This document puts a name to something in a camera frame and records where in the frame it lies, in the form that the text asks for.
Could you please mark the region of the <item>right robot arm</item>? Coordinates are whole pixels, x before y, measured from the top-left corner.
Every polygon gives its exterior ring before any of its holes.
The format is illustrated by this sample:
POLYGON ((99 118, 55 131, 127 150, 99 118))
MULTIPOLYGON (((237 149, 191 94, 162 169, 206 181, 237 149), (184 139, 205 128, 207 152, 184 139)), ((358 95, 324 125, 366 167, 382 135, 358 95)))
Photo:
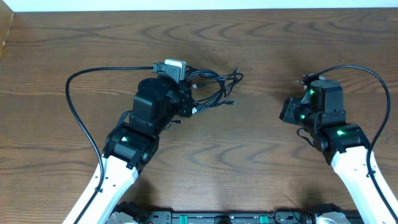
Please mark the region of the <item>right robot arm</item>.
POLYGON ((370 142, 346 122, 343 89, 335 80, 310 82, 302 97, 285 100, 279 118, 311 135, 311 146, 343 181, 365 223, 397 223, 397 199, 383 178, 370 142))

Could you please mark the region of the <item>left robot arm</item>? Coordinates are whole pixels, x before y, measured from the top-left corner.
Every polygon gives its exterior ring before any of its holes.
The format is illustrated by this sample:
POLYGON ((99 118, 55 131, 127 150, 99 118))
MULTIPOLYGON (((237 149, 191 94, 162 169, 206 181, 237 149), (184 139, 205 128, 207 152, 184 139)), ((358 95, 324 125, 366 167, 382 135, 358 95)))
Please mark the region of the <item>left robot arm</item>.
POLYGON ((146 78, 133 107, 108 134, 99 164, 65 223, 106 223, 119 199, 134 184, 159 148, 159 135, 175 116, 192 115, 189 81, 146 78))

